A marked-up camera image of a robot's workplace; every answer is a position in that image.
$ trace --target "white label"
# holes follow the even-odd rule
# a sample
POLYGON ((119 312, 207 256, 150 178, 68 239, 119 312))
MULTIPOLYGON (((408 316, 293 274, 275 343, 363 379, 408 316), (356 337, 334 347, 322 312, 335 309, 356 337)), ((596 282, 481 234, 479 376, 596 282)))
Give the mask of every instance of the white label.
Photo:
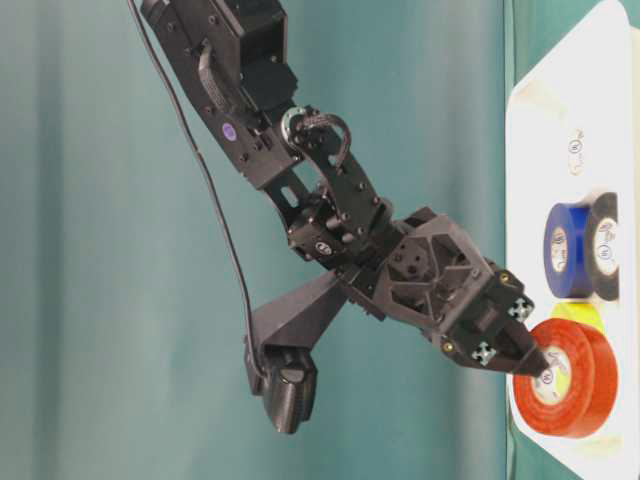
POLYGON ((551 265, 557 273, 564 272, 567 268, 567 258, 569 257, 569 243, 567 233, 562 227, 556 227, 551 235, 551 265))
POLYGON ((616 230, 618 222, 612 218, 600 221, 593 239, 593 255, 596 265, 604 275, 610 276, 618 270, 618 260, 615 254, 616 230))
POLYGON ((543 349, 550 367, 538 378, 532 378, 533 392, 545 405, 557 405, 567 396, 571 387, 571 362, 564 350, 558 347, 543 349))
POLYGON ((580 175, 584 170, 584 132, 580 129, 574 130, 569 140, 568 164, 571 175, 580 175))

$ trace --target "purple sticker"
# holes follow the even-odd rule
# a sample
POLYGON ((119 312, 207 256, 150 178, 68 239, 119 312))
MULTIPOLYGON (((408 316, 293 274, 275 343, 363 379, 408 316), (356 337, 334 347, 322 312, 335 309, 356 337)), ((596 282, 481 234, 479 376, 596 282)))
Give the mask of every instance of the purple sticker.
POLYGON ((236 133, 236 129, 233 128, 233 125, 230 123, 225 123, 222 125, 222 132, 224 136, 227 137, 227 140, 230 142, 235 142, 238 139, 238 134, 236 133))

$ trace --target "red tape roll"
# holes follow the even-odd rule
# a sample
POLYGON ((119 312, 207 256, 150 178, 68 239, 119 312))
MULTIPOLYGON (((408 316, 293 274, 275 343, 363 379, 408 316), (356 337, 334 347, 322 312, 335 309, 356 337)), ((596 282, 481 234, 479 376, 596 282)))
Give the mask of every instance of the red tape roll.
POLYGON ((545 435, 592 434, 609 417, 618 391, 609 342, 595 328, 557 318, 541 323, 532 334, 551 368, 537 379, 514 376, 522 418, 545 435))

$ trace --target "blue tape roll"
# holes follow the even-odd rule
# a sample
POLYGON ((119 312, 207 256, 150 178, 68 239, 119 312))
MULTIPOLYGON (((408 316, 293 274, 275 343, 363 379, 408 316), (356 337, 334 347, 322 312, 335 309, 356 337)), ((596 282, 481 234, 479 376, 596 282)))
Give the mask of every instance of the blue tape roll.
POLYGON ((585 267, 584 235, 590 207, 558 203, 544 232, 544 270, 558 298, 587 298, 593 286, 585 267))

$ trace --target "yellow tape roll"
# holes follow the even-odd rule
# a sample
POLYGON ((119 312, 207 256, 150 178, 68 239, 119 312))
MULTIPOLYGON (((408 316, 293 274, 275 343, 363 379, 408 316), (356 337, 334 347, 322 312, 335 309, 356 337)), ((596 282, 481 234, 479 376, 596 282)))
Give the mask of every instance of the yellow tape roll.
POLYGON ((589 325, 604 334, 604 323, 598 310, 590 303, 559 303, 551 313, 552 318, 562 318, 589 325))

